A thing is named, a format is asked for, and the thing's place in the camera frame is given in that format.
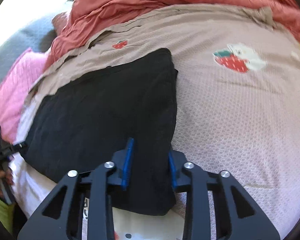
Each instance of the silver screw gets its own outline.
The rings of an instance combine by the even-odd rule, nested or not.
[[[69,171],[69,172],[68,172],[68,176],[69,176],[69,177],[75,177],[75,176],[77,176],[77,175],[78,175],[78,172],[75,171],[75,170],[72,170],[72,171]]]
[[[106,163],[105,163],[105,167],[106,167],[107,169],[113,168],[113,167],[114,167],[114,163],[113,163],[113,162],[106,162]]]
[[[194,164],[193,164],[193,163],[185,163],[185,164],[183,164],[183,166],[184,166],[186,169],[193,169],[193,168],[194,168]]]
[[[230,176],[229,171],[221,171],[220,172],[221,177],[228,178]]]

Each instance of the red strawberry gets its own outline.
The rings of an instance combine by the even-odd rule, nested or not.
[[[241,73],[246,73],[248,71],[248,68],[245,64],[247,60],[239,59],[235,55],[231,55],[230,57],[215,57],[215,60],[218,64],[230,68],[234,71],[238,71]]]
[[[124,46],[127,46],[128,41],[119,41],[117,44],[112,45],[113,48],[115,49],[122,49]]]

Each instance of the person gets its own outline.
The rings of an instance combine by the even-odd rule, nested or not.
[[[8,169],[7,172],[0,171],[0,179],[6,179],[9,185],[13,185],[12,171]],[[2,190],[0,187],[0,221],[5,229],[13,234],[13,215],[15,210],[15,203],[7,205],[3,198]]]

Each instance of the green sleeve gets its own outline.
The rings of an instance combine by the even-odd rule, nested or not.
[[[10,234],[12,234],[14,206],[14,204],[7,205],[0,199],[0,221]]]

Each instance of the pink pillow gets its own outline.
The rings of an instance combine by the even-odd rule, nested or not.
[[[70,11],[67,12],[62,12],[57,14],[53,19],[52,19],[52,25],[59,36],[63,28],[67,25],[68,18],[69,18]]]
[[[6,141],[15,140],[24,100],[34,81],[42,74],[47,57],[48,54],[27,49],[0,84],[0,125]]]

